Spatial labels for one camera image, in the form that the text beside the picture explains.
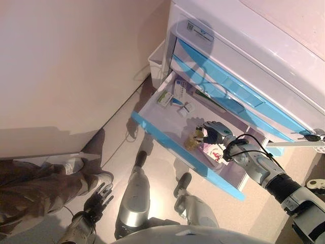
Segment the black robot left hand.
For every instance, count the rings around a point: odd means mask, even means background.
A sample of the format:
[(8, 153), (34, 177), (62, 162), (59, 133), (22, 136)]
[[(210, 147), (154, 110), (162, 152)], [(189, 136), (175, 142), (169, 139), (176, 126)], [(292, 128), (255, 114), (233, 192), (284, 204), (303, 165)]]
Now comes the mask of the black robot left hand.
[(83, 210), (94, 222), (98, 222), (108, 204), (113, 200), (113, 184), (102, 183), (84, 203)]

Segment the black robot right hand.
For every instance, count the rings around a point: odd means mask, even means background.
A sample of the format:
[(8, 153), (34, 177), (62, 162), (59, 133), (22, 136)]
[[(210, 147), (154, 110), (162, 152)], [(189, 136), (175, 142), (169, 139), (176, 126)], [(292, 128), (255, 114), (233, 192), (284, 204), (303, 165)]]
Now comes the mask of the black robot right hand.
[(225, 137), (233, 136), (231, 130), (221, 122), (207, 121), (203, 123), (203, 128), (207, 131), (203, 142), (207, 144), (223, 144)]

